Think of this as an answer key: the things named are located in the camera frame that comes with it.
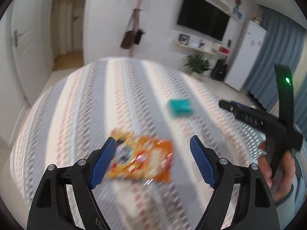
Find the person's right hand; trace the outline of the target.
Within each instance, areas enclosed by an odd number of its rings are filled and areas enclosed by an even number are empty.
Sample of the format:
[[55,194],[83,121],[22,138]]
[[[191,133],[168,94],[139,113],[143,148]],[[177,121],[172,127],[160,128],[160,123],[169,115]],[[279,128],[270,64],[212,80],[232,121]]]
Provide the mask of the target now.
[[295,177],[295,161],[289,150],[285,151],[281,160],[281,170],[272,175],[272,169],[265,155],[257,159],[257,164],[269,188],[273,188],[273,199],[279,202],[291,191],[292,181]]

